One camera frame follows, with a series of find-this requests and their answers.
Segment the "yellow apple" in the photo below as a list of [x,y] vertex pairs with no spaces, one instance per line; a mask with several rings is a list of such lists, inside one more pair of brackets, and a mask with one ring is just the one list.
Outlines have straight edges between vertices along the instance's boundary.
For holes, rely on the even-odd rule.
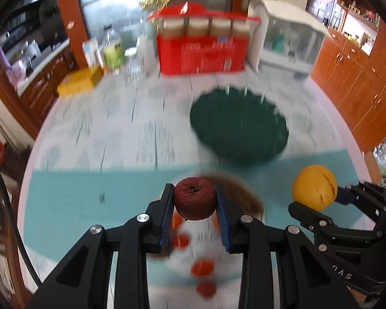
[[333,173],[322,165],[303,168],[294,179],[292,198],[315,211],[321,212],[337,197],[337,181]]

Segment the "small red tomato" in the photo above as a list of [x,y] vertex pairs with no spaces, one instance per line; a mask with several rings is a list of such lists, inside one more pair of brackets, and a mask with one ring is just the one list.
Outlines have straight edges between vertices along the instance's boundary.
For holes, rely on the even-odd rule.
[[197,293],[205,299],[212,298],[217,293],[217,285],[213,282],[200,282],[196,288]]

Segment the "small orange kumquat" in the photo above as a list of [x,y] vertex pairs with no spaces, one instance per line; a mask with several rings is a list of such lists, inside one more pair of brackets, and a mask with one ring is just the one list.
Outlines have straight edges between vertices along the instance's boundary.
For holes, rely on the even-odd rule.
[[183,224],[184,219],[175,211],[171,219],[171,230],[177,231],[178,228]]

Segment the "dark red apple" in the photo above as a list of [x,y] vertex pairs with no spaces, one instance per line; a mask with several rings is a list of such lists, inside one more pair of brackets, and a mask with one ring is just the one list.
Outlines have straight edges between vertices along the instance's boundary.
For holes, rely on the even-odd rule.
[[213,184],[202,177],[187,177],[174,188],[174,205],[186,220],[203,220],[213,215],[217,198]]

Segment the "brown overripe banana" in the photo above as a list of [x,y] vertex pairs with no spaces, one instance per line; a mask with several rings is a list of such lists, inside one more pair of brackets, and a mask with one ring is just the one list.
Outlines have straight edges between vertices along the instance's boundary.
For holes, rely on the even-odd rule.
[[203,174],[201,177],[213,185],[222,186],[226,196],[230,200],[239,203],[245,213],[258,219],[262,218],[264,214],[262,202],[239,181],[218,174]]

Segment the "dark green scalloped plate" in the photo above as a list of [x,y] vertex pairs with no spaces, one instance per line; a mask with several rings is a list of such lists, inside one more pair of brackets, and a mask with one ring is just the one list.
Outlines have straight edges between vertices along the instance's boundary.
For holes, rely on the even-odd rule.
[[221,159],[240,166],[269,162],[289,139],[274,102],[249,89],[216,88],[192,104],[189,121],[198,140]]

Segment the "white countertop sterilizer appliance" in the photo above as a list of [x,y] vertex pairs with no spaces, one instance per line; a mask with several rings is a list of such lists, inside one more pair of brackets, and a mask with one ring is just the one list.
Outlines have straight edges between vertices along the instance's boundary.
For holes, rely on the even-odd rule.
[[309,75],[327,28],[307,11],[280,0],[252,0],[248,16],[261,22],[251,28],[247,61],[257,71],[260,64]]

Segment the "yellow tin box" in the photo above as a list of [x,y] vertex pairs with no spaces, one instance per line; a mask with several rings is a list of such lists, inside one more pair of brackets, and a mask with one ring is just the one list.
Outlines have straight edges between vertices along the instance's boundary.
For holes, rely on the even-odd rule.
[[57,92],[60,98],[93,90],[103,77],[100,66],[83,68],[67,74],[59,83]]

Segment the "clear drinking glass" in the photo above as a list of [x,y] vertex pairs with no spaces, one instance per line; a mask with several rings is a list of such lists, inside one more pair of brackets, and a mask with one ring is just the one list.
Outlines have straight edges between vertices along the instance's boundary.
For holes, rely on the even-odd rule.
[[137,56],[136,47],[129,47],[125,50],[125,64],[122,71],[126,85],[138,85],[146,79],[146,72],[141,59]]

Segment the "red paper cup package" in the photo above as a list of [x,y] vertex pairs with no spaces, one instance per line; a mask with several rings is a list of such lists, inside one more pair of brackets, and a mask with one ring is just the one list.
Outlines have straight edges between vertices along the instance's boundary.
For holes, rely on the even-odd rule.
[[157,56],[166,76],[235,73],[244,69],[252,28],[261,19],[186,2],[152,12]]

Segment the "small white box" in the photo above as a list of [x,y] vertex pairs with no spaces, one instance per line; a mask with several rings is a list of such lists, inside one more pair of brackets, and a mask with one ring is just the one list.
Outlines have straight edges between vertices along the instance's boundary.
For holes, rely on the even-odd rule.
[[83,54],[89,68],[100,66],[104,67],[104,59],[100,51],[96,38],[91,38],[82,43]]

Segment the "clear bottle green label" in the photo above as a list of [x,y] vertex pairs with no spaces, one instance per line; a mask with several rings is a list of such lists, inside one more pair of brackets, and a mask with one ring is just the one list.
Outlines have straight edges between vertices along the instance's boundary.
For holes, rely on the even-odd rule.
[[122,64],[123,51],[120,35],[113,29],[112,24],[104,26],[102,52],[109,70],[115,75],[119,74],[120,65]]

